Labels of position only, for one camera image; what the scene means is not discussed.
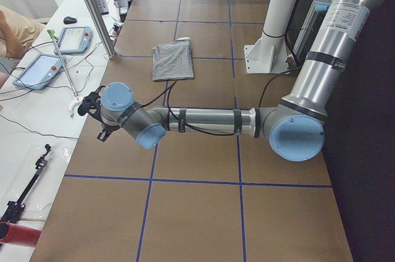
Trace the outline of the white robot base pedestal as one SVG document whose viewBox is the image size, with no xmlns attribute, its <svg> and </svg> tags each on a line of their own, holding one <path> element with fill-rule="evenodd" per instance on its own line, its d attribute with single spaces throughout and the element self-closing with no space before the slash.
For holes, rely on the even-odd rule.
<svg viewBox="0 0 395 262">
<path fill-rule="evenodd" d="M 244 47 L 247 73 L 277 74 L 288 68 L 285 35 L 295 3 L 270 0 L 261 37 Z"/>
</svg>

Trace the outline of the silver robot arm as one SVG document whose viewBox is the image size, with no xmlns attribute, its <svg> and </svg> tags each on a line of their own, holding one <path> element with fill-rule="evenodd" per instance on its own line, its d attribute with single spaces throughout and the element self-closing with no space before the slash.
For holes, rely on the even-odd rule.
<svg viewBox="0 0 395 262">
<path fill-rule="evenodd" d="M 142 149 L 207 138 L 301 162 L 326 103 L 386 0 L 134 0 L 93 101 L 100 140 Z"/>
</svg>

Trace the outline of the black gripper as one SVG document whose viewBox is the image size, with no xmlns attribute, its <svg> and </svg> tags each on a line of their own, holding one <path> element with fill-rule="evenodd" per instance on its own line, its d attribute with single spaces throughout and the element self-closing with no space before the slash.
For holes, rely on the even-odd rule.
<svg viewBox="0 0 395 262">
<path fill-rule="evenodd" d="M 112 120 L 106 120 L 103 118 L 100 118 L 101 120 L 101 127 L 102 130 L 101 132 L 98 134 L 97 139 L 101 142 L 106 141 L 109 136 L 114 132 L 120 129 L 120 126 Z"/>
</svg>

